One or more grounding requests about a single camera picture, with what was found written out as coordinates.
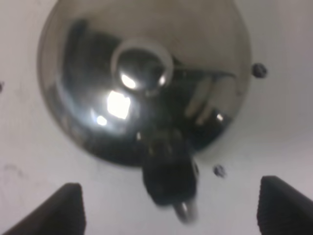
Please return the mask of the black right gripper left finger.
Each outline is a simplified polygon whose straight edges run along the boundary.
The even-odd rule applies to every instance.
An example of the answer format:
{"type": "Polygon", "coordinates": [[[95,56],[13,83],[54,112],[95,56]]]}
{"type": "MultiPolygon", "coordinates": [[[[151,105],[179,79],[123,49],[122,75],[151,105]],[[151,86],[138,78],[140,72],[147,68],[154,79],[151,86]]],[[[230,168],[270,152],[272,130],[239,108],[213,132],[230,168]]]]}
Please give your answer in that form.
{"type": "Polygon", "coordinates": [[[60,187],[5,235],[83,235],[86,216],[79,183],[60,187]]]}

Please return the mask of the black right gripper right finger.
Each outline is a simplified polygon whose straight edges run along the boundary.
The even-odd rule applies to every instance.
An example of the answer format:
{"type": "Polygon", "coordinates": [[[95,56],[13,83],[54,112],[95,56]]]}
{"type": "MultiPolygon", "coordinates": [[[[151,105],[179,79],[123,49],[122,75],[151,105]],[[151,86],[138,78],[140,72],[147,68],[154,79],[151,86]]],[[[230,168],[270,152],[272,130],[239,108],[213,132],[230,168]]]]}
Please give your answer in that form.
{"type": "Polygon", "coordinates": [[[277,176],[264,176],[257,222],[263,235],[311,235],[313,201],[277,176]]]}

